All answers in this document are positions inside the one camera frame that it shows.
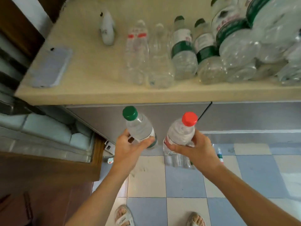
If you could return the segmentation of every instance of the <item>countertop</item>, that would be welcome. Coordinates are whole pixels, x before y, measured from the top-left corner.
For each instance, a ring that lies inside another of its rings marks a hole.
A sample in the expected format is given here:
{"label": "countertop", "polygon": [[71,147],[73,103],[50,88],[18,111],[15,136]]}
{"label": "countertop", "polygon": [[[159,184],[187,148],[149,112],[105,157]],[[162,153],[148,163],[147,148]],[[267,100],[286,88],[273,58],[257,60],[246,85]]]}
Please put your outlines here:
{"label": "countertop", "polygon": [[[211,0],[70,0],[30,68],[45,52],[58,46],[72,48],[73,56],[60,84],[30,87],[29,72],[16,96],[32,105],[84,105],[168,102],[288,101],[301,99],[301,86],[283,87],[268,80],[202,85],[198,79],[175,82],[168,89],[149,89],[122,82],[127,29],[143,19],[150,31],[161,22],[172,28],[183,15],[191,28],[199,18],[211,20]],[[106,46],[99,30],[100,12],[109,9],[116,23],[113,46]]]}

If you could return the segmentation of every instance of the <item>green bottle cap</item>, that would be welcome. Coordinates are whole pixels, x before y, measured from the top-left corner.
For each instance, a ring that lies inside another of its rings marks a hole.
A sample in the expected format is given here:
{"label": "green bottle cap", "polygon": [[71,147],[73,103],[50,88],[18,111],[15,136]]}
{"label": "green bottle cap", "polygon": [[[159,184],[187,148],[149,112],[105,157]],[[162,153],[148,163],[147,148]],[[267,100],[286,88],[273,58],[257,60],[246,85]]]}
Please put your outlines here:
{"label": "green bottle cap", "polygon": [[195,22],[194,27],[196,28],[198,25],[203,24],[203,23],[205,23],[204,18],[198,19],[198,20]]}
{"label": "green bottle cap", "polygon": [[177,16],[177,17],[175,18],[175,22],[178,21],[178,20],[184,20],[184,17],[183,17],[183,16]]}
{"label": "green bottle cap", "polygon": [[127,121],[133,121],[137,118],[138,112],[134,106],[126,106],[122,111],[122,115]]}
{"label": "green bottle cap", "polygon": [[217,0],[212,0],[212,1],[211,1],[211,6],[213,6],[214,3],[215,3],[216,1],[217,1]]}

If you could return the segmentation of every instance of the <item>hand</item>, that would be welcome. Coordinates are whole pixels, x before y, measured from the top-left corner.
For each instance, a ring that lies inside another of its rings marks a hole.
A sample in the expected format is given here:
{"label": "hand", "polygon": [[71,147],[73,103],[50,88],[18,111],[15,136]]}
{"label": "hand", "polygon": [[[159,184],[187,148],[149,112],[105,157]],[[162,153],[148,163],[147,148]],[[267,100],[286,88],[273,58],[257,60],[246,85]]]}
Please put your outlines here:
{"label": "hand", "polygon": [[115,146],[114,163],[111,168],[112,171],[125,173],[126,176],[134,169],[141,152],[155,141],[154,137],[149,137],[140,143],[131,144],[129,143],[129,136],[129,131],[125,129],[118,137]]}
{"label": "hand", "polygon": [[168,148],[174,152],[187,156],[204,176],[223,165],[219,161],[210,139],[200,133],[199,130],[195,131],[192,141],[195,147],[173,144],[169,145]]}

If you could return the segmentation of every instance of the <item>foot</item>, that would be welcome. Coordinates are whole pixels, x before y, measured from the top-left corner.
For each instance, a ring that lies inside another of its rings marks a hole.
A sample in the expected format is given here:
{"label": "foot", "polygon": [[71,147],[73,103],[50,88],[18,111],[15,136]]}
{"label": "foot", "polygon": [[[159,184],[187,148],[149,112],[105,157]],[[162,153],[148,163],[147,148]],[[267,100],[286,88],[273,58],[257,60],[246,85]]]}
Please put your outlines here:
{"label": "foot", "polygon": [[194,213],[192,215],[189,226],[194,226],[193,223],[195,223],[197,226],[206,226],[203,218],[199,216],[197,213]]}
{"label": "foot", "polygon": [[[124,214],[126,214],[126,209],[123,208],[123,207],[121,207],[121,208],[117,211],[117,213],[116,213],[115,223],[116,223],[116,221],[117,221],[120,217],[122,217]],[[121,226],[129,226],[129,225],[130,225],[130,221],[126,221],[126,222],[124,222]]]}

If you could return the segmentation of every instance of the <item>person's left hand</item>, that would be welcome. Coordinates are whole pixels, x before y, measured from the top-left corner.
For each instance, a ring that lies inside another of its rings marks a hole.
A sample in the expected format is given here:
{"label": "person's left hand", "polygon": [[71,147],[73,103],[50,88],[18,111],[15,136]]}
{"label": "person's left hand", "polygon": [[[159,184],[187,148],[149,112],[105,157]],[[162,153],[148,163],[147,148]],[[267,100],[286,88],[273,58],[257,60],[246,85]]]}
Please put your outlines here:
{"label": "person's left hand", "polygon": [[134,169],[138,158],[143,149],[150,146],[154,141],[154,137],[149,137],[146,140],[137,144],[128,142],[130,133],[127,129],[118,137],[115,146],[115,156],[112,169],[113,171],[124,172],[126,176]]}

